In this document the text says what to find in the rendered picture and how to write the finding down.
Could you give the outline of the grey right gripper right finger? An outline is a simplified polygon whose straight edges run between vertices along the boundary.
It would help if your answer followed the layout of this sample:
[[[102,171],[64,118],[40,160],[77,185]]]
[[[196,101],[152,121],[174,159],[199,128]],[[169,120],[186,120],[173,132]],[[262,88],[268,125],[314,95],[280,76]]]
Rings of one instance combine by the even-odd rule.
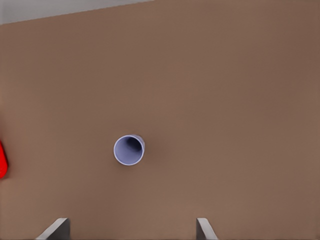
[[[196,219],[196,240],[219,240],[207,218]]]

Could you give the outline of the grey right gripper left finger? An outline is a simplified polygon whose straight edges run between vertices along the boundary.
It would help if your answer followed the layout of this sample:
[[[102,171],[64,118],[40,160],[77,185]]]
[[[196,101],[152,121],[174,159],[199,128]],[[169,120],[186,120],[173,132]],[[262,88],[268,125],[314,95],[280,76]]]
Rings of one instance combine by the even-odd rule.
[[[35,240],[70,240],[70,219],[58,218]]]

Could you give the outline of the lavender blue cup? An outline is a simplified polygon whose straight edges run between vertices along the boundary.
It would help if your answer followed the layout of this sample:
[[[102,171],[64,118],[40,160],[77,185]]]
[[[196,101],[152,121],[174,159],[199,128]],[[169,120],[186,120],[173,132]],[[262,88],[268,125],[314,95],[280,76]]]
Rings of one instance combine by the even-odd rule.
[[[145,153],[145,142],[136,134],[121,136],[114,144],[113,155],[122,165],[133,166],[141,161]]]

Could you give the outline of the red tray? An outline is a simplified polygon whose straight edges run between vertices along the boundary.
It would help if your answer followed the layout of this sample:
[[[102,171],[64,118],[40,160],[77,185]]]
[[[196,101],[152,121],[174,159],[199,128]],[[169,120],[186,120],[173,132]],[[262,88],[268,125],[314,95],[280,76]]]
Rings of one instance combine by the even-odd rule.
[[[8,161],[7,157],[0,141],[0,179],[4,178],[8,171]]]

